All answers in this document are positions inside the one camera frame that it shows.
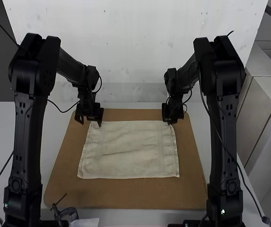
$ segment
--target towel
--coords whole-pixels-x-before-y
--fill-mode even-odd
[[[78,177],[179,177],[174,129],[162,121],[91,122]]]

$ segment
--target towel fold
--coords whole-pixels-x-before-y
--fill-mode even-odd
[[[78,177],[179,177],[174,129],[162,121],[91,122]]]

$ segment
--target paper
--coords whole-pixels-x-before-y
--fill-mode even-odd
[[[69,223],[70,227],[97,227],[99,218],[79,219]]]

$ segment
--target brown cork mat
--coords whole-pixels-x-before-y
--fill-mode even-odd
[[[103,121],[162,120],[161,110],[105,109]],[[55,161],[44,202],[51,207],[67,193],[61,207],[108,209],[204,210],[206,182],[197,152],[189,115],[173,125],[180,177],[140,179],[80,179],[79,160],[90,122],[84,125],[71,116]]]

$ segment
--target white towel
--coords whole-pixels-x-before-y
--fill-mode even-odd
[[[91,122],[78,177],[179,177],[174,129],[162,121]]]

